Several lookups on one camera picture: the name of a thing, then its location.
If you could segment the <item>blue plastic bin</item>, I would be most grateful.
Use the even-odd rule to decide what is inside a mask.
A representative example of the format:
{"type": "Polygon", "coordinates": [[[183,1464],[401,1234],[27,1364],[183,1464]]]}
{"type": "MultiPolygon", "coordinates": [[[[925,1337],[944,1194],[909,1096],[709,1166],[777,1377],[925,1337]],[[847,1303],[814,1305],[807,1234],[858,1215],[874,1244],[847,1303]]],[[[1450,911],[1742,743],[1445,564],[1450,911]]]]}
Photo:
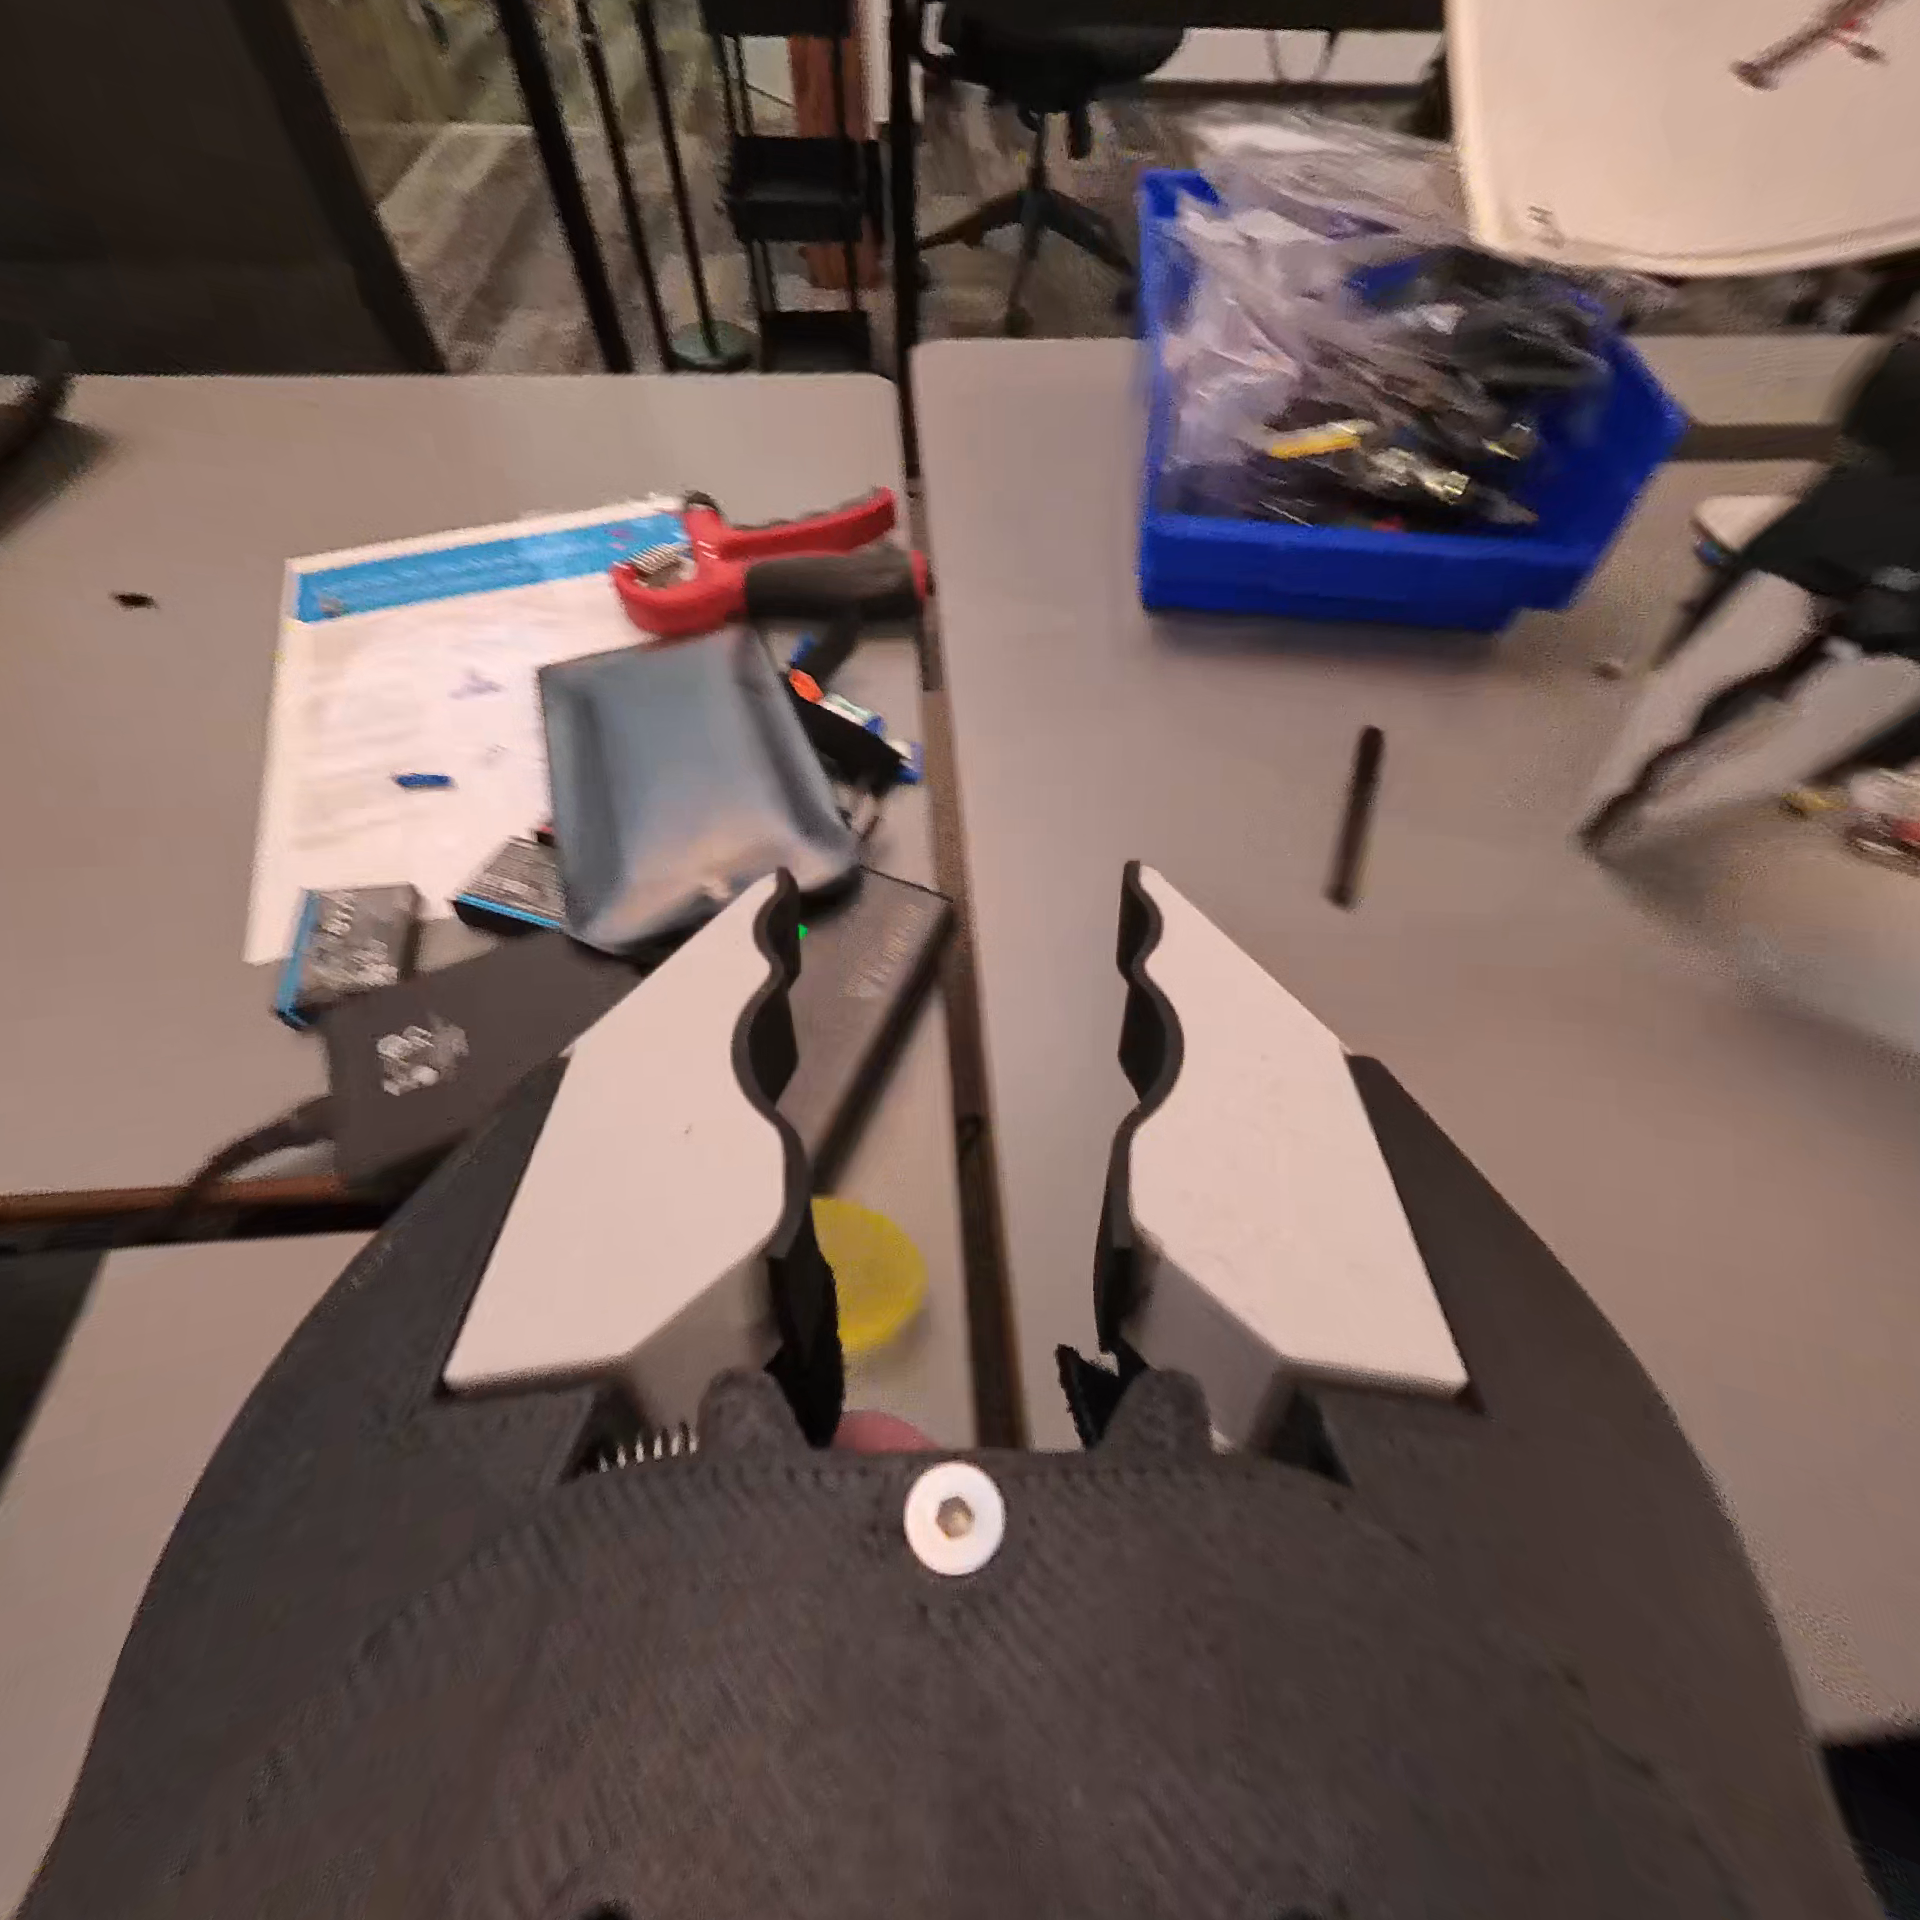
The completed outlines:
{"type": "Polygon", "coordinates": [[[1214,203],[1195,172],[1150,169],[1135,184],[1142,606],[1446,633],[1499,633],[1522,614],[1567,611],[1689,431],[1687,411],[1626,338],[1606,345],[1602,394],[1569,420],[1546,423],[1520,484],[1537,520],[1515,535],[1288,526],[1169,505],[1167,327],[1190,284],[1175,228],[1189,206],[1214,203]]]}

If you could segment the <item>clear bags of lego parts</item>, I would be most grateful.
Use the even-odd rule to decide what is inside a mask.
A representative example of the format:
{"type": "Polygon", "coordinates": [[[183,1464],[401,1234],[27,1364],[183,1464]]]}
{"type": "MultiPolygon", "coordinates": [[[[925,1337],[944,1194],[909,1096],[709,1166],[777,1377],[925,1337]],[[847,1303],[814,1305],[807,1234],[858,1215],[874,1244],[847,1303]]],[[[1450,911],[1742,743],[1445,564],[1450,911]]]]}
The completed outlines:
{"type": "Polygon", "coordinates": [[[1440,142],[1306,111],[1205,113],[1171,247],[1167,512],[1515,537],[1587,439],[1638,280],[1473,244],[1440,142]]]}

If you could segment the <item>small lego assembly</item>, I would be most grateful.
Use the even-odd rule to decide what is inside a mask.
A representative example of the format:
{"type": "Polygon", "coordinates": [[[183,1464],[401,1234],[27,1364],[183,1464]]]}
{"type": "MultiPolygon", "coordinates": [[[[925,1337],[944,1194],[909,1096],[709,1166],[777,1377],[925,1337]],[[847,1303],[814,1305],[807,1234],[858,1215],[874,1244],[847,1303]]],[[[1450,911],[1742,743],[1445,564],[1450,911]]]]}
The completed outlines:
{"type": "Polygon", "coordinates": [[[1833,828],[1861,857],[1918,872],[1918,769],[1862,769],[1830,784],[1803,784],[1783,796],[1783,812],[1833,828]]]}

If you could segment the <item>black cloth pouch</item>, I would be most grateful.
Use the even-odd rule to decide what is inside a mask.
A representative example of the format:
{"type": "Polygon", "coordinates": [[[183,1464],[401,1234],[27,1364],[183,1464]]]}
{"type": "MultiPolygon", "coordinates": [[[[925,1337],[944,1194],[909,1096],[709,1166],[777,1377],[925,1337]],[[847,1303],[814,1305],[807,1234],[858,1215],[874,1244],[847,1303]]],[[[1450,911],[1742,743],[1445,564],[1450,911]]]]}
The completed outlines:
{"type": "Polygon", "coordinates": [[[222,1147],[177,1191],[175,1211],[241,1169],[310,1145],[355,1194],[423,1171],[649,972],[549,931],[341,1001],[320,1019],[325,1096],[222,1147]]]}

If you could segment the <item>red and black hand tool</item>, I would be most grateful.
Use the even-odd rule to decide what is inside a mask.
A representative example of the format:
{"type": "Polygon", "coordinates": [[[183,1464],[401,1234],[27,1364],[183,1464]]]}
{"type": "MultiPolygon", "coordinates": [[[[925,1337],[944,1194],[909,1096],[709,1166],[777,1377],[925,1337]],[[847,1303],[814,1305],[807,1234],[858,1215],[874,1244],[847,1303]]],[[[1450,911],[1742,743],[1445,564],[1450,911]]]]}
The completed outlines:
{"type": "Polygon", "coordinates": [[[895,494],[878,487],[791,520],[745,524],[686,494],[678,534],[608,570],[627,620],[661,640],[745,622],[864,626],[904,620],[931,598],[930,562],[893,539],[895,494]]]}

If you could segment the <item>black lego axle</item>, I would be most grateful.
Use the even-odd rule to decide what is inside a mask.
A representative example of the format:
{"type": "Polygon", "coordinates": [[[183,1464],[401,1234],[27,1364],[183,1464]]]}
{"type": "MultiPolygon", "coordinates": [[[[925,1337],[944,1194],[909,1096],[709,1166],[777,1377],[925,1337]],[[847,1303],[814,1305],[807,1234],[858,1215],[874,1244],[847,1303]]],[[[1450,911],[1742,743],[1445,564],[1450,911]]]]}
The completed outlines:
{"type": "Polygon", "coordinates": [[[1337,911],[1352,911],[1359,898],[1362,865],[1371,843],[1382,767],[1384,731],[1377,724],[1366,724],[1352,743],[1328,862],[1325,900],[1337,911]]]}

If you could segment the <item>black office chair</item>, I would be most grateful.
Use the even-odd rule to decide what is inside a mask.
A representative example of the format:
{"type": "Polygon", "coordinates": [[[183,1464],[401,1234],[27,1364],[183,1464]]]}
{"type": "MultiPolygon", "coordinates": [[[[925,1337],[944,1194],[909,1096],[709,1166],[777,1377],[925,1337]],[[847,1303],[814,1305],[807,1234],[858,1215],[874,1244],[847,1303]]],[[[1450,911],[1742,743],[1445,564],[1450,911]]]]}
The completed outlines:
{"type": "Polygon", "coordinates": [[[1014,115],[1027,142],[1017,190],[979,201],[961,219],[921,236],[917,251],[982,250],[993,234],[1017,234],[1001,330],[1024,338],[1033,326],[1027,281],[1053,234],[1114,276],[1113,304],[1128,318],[1135,264],[1103,212],[1048,178],[1048,142],[1050,130],[1061,129],[1065,156],[1086,161],[1093,154],[1093,108],[1159,76],[1182,50],[1186,33],[1166,26],[1018,27],[974,17],[961,6],[937,6],[937,11],[938,23],[930,27],[928,6],[911,8],[921,76],[978,89],[991,105],[1014,115]]]}

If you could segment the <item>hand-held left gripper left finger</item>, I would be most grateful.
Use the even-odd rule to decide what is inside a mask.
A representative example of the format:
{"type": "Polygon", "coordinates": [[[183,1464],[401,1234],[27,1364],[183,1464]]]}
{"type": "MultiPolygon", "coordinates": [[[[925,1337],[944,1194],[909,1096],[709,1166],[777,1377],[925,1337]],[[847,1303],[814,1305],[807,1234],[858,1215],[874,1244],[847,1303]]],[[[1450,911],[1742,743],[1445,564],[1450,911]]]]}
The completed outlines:
{"type": "Polygon", "coordinates": [[[570,1043],[443,1362],[453,1396],[611,1388],[665,1433],[697,1424],[713,1378],[757,1371],[830,1446],[833,1282],[779,1114],[799,950],[777,872],[570,1043]]]}

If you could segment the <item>grey foil pouch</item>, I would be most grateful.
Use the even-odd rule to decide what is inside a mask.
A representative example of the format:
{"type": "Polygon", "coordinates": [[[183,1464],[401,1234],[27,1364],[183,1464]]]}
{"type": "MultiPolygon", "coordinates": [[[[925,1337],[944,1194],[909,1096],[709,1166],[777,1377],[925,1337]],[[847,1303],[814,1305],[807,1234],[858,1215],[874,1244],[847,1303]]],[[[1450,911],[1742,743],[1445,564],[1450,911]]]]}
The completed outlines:
{"type": "Polygon", "coordinates": [[[566,934],[600,954],[678,940],[759,880],[856,883],[856,834],[749,630],[537,673],[566,934]]]}

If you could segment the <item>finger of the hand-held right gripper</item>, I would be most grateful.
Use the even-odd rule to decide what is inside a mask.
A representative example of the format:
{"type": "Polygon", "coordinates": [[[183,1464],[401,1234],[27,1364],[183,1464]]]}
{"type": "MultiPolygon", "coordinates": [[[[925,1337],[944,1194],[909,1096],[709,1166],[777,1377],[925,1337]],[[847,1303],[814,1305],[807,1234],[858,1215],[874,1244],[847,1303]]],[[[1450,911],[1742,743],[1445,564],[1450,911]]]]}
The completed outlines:
{"type": "Polygon", "coordinates": [[[1914,652],[1819,646],[1709,702],[1648,763],[1638,818],[1715,818],[1783,800],[1914,718],[1914,652]]]}
{"type": "Polygon", "coordinates": [[[1739,578],[1622,708],[1577,815],[1577,843],[1600,848],[1626,818],[1669,756],[1706,731],[1709,712],[1771,678],[1809,642],[1817,600],[1784,578],[1739,578]]]}

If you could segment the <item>black metal rack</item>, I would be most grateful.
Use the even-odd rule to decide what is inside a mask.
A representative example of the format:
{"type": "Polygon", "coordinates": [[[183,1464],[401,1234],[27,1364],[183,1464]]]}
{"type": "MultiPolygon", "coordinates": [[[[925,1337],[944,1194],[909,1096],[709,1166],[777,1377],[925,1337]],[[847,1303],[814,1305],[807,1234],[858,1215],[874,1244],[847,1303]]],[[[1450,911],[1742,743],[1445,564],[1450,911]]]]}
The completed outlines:
{"type": "Polygon", "coordinates": [[[721,206],[741,247],[762,374],[873,374],[864,295],[883,238],[879,146],[856,70],[856,6],[703,2],[721,91],[721,206]],[[747,44],[799,55],[793,129],[754,116],[747,44]]]}

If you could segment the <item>yellow round disc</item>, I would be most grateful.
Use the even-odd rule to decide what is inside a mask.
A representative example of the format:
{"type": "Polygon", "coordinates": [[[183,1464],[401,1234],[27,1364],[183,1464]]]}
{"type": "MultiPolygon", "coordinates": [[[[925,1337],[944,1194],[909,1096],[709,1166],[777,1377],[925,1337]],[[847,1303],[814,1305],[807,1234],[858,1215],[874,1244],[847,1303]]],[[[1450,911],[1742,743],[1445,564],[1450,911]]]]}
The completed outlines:
{"type": "Polygon", "coordinates": [[[842,1356],[886,1354],[921,1319],[928,1270],[921,1249],[873,1207],[842,1195],[811,1200],[811,1227],[831,1271],[842,1356]]]}

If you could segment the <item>white paper instruction sheet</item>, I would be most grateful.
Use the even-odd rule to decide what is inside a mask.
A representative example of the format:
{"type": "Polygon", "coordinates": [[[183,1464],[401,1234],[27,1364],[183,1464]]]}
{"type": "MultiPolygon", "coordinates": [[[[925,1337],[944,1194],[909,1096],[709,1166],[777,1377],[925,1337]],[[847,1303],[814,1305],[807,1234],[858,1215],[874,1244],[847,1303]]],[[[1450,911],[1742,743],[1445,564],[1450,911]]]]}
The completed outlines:
{"type": "Polygon", "coordinates": [[[405,883],[448,919],[545,822],[538,667],[642,642],[608,570],[678,530],[677,499],[639,497],[287,561],[245,960],[287,956],[309,890],[405,883]]]}

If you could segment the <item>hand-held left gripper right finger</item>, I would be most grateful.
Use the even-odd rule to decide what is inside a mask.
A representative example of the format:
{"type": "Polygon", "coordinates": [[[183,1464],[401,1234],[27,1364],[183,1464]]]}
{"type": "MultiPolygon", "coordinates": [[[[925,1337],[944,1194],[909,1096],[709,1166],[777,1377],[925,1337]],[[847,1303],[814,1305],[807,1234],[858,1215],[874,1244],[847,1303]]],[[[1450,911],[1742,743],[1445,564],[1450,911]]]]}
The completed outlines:
{"type": "Polygon", "coordinates": [[[1146,862],[1120,873],[1117,1070],[1094,1352],[1057,1348],[1074,1439],[1186,1377],[1214,1449],[1274,1449],[1306,1401],[1464,1411],[1469,1368],[1337,1034],[1146,862]]]}

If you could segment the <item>small black and orange device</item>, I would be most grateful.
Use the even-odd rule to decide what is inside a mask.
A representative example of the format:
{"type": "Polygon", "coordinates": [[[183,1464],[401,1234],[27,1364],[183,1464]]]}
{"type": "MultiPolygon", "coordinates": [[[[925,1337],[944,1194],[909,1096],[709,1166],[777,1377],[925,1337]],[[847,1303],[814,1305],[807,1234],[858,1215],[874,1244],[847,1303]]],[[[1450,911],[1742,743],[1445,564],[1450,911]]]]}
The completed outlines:
{"type": "Polygon", "coordinates": [[[889,800],[923,784],[925,756],[921,743],[890,731],[881,714],[831,688],[856,640],[856,626],[845,622],[801,631],[784,662],[784,690],[839,796],[842,822],[865,843],[889,800]]]}

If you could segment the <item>small blue-edged box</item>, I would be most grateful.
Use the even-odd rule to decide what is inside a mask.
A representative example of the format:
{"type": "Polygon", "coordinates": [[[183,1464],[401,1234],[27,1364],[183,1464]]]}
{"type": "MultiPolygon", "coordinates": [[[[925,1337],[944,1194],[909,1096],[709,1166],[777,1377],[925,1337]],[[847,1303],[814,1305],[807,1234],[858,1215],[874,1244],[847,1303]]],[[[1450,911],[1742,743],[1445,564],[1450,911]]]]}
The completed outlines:
{"type": "Polygon", "coordinates": [[[341,1001],[409,978],[421,918],[421,894],[405,883],[303,891],[278,970],[277,1019],[302,1032],[341,1001]]]}

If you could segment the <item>blue-edged dark packet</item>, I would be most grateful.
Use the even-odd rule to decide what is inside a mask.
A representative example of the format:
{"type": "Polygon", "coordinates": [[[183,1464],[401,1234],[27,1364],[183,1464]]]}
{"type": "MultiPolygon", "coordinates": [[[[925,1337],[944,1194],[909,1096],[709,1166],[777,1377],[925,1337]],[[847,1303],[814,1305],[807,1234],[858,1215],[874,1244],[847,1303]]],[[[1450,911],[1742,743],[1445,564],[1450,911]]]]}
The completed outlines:
{"type": "Polygon", "coordinates": [[[565,934],[568,913],[549,840],[513,836],[448,898],[453,919],[496,940],[565,934]]]}

